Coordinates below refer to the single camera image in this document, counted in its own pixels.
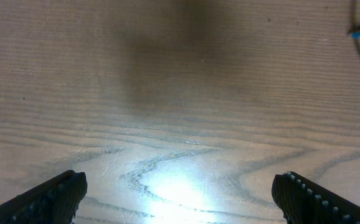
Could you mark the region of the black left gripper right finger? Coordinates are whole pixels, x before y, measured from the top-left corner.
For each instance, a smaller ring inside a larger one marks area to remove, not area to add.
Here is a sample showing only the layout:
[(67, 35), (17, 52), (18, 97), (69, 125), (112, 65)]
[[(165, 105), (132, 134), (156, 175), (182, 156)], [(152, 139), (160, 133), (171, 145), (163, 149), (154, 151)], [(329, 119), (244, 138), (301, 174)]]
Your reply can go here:
[(360, 224), (360, 207), (296, 172), (277, 174), (272, 198), (291, 224)]

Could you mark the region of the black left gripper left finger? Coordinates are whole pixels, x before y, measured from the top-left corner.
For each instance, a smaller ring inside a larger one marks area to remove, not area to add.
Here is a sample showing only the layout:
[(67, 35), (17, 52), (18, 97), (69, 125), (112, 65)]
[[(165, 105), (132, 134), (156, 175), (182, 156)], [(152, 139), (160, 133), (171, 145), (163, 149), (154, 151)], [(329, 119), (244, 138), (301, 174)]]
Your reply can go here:
[(0, 224), (72, 224), (86, 174), (68, 170), (0, 205)]

